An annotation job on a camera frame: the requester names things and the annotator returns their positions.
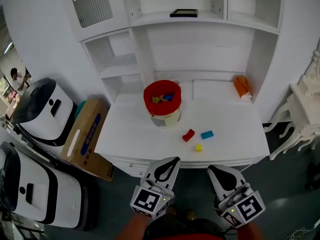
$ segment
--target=yellow block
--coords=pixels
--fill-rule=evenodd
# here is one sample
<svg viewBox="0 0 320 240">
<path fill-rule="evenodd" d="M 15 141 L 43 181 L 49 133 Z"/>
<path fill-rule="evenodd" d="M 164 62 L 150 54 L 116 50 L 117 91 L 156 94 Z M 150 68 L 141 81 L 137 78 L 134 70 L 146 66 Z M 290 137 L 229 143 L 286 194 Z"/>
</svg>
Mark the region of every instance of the yellow block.
<svg viewBox="0 0 320 240">
<path fill-rule="evenodd" d="M 195 152 L 202 152 L 202 145 L 201 144 L 195 145 Z"/>
<path fill-rule="evenodd" d="M 152 102 L 153 103 L 159 103 L 161 99 L 159 97 L 152 97 Z"/>
</svg>

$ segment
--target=black picture frame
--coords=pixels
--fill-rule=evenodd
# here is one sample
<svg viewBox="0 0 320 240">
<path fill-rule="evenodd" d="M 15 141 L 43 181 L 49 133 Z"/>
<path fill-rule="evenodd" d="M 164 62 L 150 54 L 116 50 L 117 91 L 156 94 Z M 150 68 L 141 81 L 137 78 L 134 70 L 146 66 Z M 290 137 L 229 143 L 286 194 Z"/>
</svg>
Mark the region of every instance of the black picture frame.
<svg viewBox="0 0 320 240">
<path fill-rule="evenodd" d="M 179 11 L 189 11 L 190 13 L 178 13 Z M 170 18 L 175 18 L 175 17 L 197 18 L 198 17 L 198 9 L 176 9 L 170 13 Z"/>
</svg>

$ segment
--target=glass panel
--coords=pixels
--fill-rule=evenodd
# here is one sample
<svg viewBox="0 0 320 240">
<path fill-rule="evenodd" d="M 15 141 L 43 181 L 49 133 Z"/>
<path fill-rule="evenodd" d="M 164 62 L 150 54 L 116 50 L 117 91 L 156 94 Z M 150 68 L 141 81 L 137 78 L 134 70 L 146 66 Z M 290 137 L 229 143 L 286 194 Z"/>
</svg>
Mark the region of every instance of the glass panel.
<svg viewBox="0 0 320 240">
<path fill-rule="evenodd" d="M 73 0 L 73 4 L 82 28 L 113 17 L 109 0 Z"/>
<path fill-rule="evenodd" d="M 5 91 L 8 89 L 9 85 L 7 84 L 4 77 L 0 79 L 0 94 L 4 95 Z"/>
<path fill-rule="evenodd" d="M 3 96 L 6 98 L 6 100 L 7 100 L 9 103 L 11 103 L 12 100 L 14 99 L 13 90 L 12 90 L 10 87 L 8 87 L 8 90 L 4 93 Z"/>
</svg>

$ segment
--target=red shirt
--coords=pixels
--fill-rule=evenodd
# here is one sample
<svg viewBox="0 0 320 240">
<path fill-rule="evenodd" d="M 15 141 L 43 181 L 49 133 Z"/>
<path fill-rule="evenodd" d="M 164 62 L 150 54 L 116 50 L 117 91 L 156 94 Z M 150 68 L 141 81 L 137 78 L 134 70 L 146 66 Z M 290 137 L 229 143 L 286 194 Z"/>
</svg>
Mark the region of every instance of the red shirt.
<svg viewBox="0 0 320 240">
<path fill-rule="evenodd" d="M 209 234 L 184 234 L 157 238 L 156 240 L 221 240 L 222 238 Z"/>
</svg>

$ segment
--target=red block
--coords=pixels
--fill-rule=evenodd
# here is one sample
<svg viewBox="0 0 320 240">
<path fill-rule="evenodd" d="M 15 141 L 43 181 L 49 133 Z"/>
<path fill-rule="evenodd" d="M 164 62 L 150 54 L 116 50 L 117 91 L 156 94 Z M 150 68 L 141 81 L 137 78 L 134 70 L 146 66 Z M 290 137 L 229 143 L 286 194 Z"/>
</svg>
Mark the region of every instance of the red block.
<svg viewBox="0 0 320 240">
<path fill-rule="evenodd" d="M 182 136 L 182 139 L 183 139 L 185 142 L 188 142 L 194 135 L 195 135 L 195 131 L 192 130 L 192 129 L 190 129 L 186 135 L 183 135 L 183 136 Z"/>
</svg>

